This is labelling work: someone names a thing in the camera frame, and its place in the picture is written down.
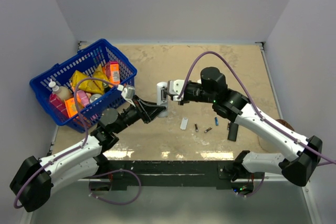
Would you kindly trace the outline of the small orange box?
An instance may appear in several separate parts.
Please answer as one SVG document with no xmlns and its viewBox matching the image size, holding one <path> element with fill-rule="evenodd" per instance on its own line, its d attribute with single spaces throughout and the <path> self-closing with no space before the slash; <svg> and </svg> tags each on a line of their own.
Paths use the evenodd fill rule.
<svg viewBox="0 0 336 224">
<path fill-rule="evenodd" d="M 69 118 L 78 114 L 74 98 L 66 100 L 65 107 Z"/>
</svg>

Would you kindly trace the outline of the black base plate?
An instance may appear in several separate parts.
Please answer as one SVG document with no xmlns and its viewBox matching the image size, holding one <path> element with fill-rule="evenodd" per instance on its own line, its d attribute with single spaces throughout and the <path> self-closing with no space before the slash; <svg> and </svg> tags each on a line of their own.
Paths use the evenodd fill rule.
<svg viewBox="0 0 336 224">
<path fill-rule="evenodd" d="M 250 175 L 233 171 L 233 161 L 107 161 L 98 171 L 87 178 L 107 179 L 107 172 L 117 170 L 112 175 L 112 190 L 125 190 L 137 186 L 136 178 L 119 170 L 135 173 L 143 187 L 215 187 L 219 190 L 231 189 L 233 182 L 242 186 L 247 180 L 261 179 L 262 173 Z"/>
</svg>

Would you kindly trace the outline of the white battery cover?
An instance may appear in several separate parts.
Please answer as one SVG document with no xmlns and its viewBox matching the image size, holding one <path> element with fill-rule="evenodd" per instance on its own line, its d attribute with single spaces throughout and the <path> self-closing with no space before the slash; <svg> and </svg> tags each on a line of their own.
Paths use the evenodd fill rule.
<svg viewBox="0 0 336 224">
<path fill-rule="evenodd" d="M 181 130 L 186 130 L 186 128 L 187 128 L 187 124 L 188 124 L 188 118 L 182 118 L 182 120 L 181 120 L 181 125 L 180 125 L 180 129 L 181 129 Z"/>
</svg>

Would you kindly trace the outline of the silver can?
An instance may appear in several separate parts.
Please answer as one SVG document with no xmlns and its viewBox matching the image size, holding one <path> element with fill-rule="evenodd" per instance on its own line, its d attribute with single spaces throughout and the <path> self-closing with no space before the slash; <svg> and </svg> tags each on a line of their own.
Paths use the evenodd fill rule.
<svg viewBox="0 0 336 224">
<path fill-rule="evenodd" d="M 90 101 L 90 103 L 93 103 L 93 102 L 95 102 L 96 100 L 98 100 L 99 98 L 101 98 L 102 97 L 102 95 L 100 95 L 100 94 L 92 94 L 91 95 L 91 97 L 90 97 L 90 99 L 89 99 L 89 101 Z"/>
</svg>

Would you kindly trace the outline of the pink box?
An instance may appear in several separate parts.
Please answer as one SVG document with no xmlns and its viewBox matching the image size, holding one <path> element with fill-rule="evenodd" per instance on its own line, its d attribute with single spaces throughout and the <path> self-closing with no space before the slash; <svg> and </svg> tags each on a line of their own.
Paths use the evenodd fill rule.
<svg viewBox="0 0 336 224">
<path fill-rule="evenodd" d="M 66 118 L 68 118 L 68 113 L 64 102 L 56 95 L 51 94 L 49 96 L 49 102 L 53 105 L 55 109 L 62 113 Z"/>
</svg>

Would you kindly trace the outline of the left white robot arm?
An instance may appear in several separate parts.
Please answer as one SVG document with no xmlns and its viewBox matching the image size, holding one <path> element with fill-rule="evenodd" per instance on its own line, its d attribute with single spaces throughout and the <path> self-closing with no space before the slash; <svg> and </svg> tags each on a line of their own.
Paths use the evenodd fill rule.
<svg viewBox="0 0 336 224">
<path fill-rule="evenodd" d="M 26 158 L 9 186 L 16 196 L 14 207 L 33 212 L 68 184 L 94 175 L 105 177 L 109 165 L 103 152 L 118 142 L 116 134 L 138 120 L 148 124 L 167 111 L 166 106 L 144 101 L 136 95 L 132 101 L 122 113 L 116 109 L 105 110 L 97 127 L 79 143 L 40 159 Z"/>
</svg>

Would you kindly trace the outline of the soap pump bottle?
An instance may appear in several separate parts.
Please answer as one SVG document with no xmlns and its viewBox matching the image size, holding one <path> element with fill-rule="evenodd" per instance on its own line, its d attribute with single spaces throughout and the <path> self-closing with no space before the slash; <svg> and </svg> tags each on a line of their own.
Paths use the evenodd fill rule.
<svg viewBox="0 0 336 224">
<path fill-rule="evenodd" d="M 48 86 L 62 102 L 72 98 L 72 93 L 66 87 L 57 85 L 55 81 L 51 80 Z"/>
</svg>

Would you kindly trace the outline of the orange juice carton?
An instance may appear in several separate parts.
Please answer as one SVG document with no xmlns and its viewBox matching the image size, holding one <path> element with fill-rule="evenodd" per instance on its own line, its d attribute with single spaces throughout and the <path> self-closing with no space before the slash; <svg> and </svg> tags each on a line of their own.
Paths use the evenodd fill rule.
<svg viewBox="0 0 336 224">
<path fill-rule="evenodd" d="M 119 64 L 117 61 L 110 61 L 107 65 L 106 69 L 107 77 L 112 84 L 119 85 L 120 84 L 120 71 Z"/>
</svg>

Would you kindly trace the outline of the blue plastic shopping basket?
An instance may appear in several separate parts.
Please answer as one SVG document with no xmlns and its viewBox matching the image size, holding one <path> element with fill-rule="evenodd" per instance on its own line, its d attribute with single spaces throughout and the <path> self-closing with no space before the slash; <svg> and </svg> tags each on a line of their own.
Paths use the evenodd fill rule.
<svg viewBox="0 0 336 224">
<path fill-rule="evenodd" d="M 54 65 L 49 70 L 31 79 L 29 84 L 42 108 L 57 125 L 68 126 L 83 133 L 83 124 L 77 116 L 67 118 L 49 102 L 52 89 L 48 84 L 53 80 L 58 85 L 66 87 L 70 92 L 73 92 L 70 78 L 76 70 L 91 76 L 98 65 L 103 66 L 109 61 L 118 62 L 121 84 L 135 85 L 134 78 L 137 74 L 137 69 L 117 47 L 111 45 L 105 39 L 97 40 L 85 49 L 78 51 L 75 56 L 67 61 Z"/>
</svg>

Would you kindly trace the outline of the yellow snack bag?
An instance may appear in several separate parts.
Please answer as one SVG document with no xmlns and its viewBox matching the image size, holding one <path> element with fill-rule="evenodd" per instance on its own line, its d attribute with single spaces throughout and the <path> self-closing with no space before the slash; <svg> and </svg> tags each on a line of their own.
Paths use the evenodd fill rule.
<svg viewBox="0 0 336 224">
<path fill-rule="evenodd" d="M 75 90 L 75 87 L 77 86 L 77 84 L 83 80 L 88 78 L 88 76 L 78 70 L 76 70 L 72 77 L 70 78 L 70 84 L 72 86 L 72 89 Z M 83 81 L 79 86 L 78 86 L 78 90 L 82 90 L 84 92 L 88 92 L 91 94 L 103 94 L 103 91 L 96 85 L 96 83 L 89 79 L 86 81 Z"/>
<path fill-rule="evenodd" d="M 109 81 L 108 77 L 106 76 L 105 72 L 102 69 L 101 64 L 99 64 L 97 66 L 97 68 L 95 69 L 92 77 L 97 78 L 97 79 L 101 79 L 101 80 L 105 80 L 105 81 Z M 101 92 L 104 92 L 104 88 L 103 88 L 104 83 L 102 81 L 94 80 L 94 83 L 97 85 L 97 87 L 100 89 Z"/>
</svg>

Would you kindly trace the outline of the white remote control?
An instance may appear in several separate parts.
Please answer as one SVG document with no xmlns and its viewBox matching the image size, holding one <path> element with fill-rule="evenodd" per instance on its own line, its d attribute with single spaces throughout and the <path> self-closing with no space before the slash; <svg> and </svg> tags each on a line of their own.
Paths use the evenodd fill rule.
<svg viewBox="0 0 336 224">
<path fill-rule="evenodd" d="M 168 100 L 167 100 L 167 82 L 158 82 L 156 84 L 156 103 L 157 105 L 164 106 L 165 110 L 161 112 L 158 117 L 165 118 L 168 116 Z"/>
</svg>

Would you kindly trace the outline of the brown cloth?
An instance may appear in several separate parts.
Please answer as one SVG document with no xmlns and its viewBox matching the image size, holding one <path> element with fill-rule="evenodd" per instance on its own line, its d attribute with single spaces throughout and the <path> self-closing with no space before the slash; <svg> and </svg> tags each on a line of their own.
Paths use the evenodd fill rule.
<svg viewBox="0 0 336 224">
<path fill-rule="evenodd" d="M 285 121 L 283 119 L 276 119 L 276 121 L 279 124 L 281 124 L 281 125 L 285 126 L 286 128 L 288 128 L 289 130 L 294 131 L 294 128 L 287 121 Z"/>
</svg>

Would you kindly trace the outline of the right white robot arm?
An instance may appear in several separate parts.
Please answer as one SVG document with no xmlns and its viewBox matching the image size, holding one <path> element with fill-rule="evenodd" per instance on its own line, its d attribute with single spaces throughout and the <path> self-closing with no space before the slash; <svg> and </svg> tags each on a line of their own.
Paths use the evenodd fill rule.
<svg viewBox="0 0 336 224">
<path fill-rule="evenodd" d="M 179 104 L 210 103 L 217 115 L 249 129 L 276 147 L 275 154 L 242 151 L 233 163 L 235 178 L 246 178 L 251 173 L 282 174 L 289 182 L 303 187 L 321 160 L 321 139 L 296 133 L 254 108 L 246 96 L 228 88 L 225 75 L 215 67 L 204 68 L 199 83 L 169 81 L 167 93 Z"/>
</svg>

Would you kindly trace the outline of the black remote control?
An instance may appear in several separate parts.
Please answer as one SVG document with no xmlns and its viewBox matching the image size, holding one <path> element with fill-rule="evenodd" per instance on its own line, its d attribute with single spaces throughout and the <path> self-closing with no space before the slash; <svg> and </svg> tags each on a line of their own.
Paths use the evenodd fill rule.
<svg viewBox="0 0 336 224">
<path fill-rule="evenodd" d="M 238 133 L 239 125 L 236 123 L 230 122 L 228 124 L 228 137 L 229 141 L 235 142 L 237 140 L 237 133 Z"/>
</svg>

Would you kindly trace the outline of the pink round container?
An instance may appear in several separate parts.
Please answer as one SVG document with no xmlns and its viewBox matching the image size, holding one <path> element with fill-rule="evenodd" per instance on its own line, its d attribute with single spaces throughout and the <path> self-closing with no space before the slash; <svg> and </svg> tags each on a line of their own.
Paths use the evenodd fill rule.
<svg viewBox="0 0 336 224">
<path fill-rule="evenodd" d="M 86 107 L 90 104 L 89 96 L 82 90 L 77 91 L 76 98 L 82 107 Z"/>
</svg>

